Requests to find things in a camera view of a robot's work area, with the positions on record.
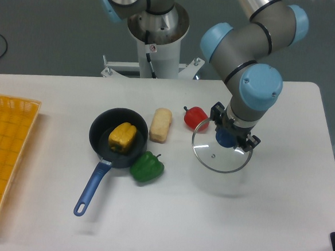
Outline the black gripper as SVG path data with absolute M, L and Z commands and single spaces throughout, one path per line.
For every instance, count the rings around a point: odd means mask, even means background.
M 251 130 L 255 127 L 256 121 L 245 121 L 239 119 L 231 109 L 224 109 L 221 102 L 217 102 L 211 107 L 209 118 L 216 125 L 216 132 L 231 140 L 235 138 L 236 148 L 244 152 L 250 152 L 260 143 L 261 139 L 251 135 Z

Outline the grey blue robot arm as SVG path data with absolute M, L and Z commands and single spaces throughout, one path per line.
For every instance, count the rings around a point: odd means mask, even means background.
M 112 22 L 127 21 L 138 48 L 142 77 L 171 79 L 179 73 L 180 42 L 189 17 L 175 0 L 101 0 Z M 258 59 L 291 46 L 308 33 L 304 9 L 282 0 L 238 0 L 249 24 L 234 29 L 218 23 L 200 40 L 205 59 L 231 92 L 227 107 L 215 106 L 211 119 L 223 136 L 221 146 L 252 151 L 259 138 L 251 131 L 282 90 L 279 72 Z

